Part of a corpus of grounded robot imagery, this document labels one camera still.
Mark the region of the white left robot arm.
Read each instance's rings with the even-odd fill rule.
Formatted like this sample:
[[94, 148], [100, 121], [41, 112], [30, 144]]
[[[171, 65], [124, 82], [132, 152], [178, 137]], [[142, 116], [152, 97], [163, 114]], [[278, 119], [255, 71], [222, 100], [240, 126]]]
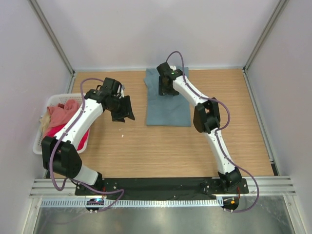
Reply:
[[65, 186], [56, 183], [55, 174], [79, 183], [93, 195], [103, 192], [102, 174], [83, 164], [78, 145], [91, 125], [105, 111], [111, 112], [113, 121], [124, 122], [126, 118], [135, 120], [130, 96], [125, 96], [123, 91], [103, 92], [91, 89], [84, 94], [81, 106], [69, 122], [53, 137], [46, 136], [43, 139], [43, 166], [50, 173], [52, 183], [58, 191], [62, 191]]

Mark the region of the blue-grey t shirt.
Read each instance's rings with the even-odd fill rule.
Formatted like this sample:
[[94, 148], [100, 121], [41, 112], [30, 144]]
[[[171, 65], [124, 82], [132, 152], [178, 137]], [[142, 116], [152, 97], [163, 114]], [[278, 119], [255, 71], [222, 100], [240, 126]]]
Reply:
[[144, 83], [147, 86], [147, 116], [148, 126], [191, 126], [191, 111], [189, 102], [182, 95], [161, 96], [158, 94], [159, 73], [155, 68], [146, 69]]

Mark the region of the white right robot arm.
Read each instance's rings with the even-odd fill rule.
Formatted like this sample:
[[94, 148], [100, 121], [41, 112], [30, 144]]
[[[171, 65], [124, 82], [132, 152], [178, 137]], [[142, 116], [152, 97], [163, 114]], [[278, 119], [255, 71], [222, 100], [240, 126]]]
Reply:
[[220, 101], [200, 92], [181, 70], [159, 73], [160, 95], [182, 95], [194, 107], [193, 125], [203, 134], [217, 162], [220, 188], [231, 193], [242, 180], [239, 168], [234, 164], [222, 137], [220, 125]]

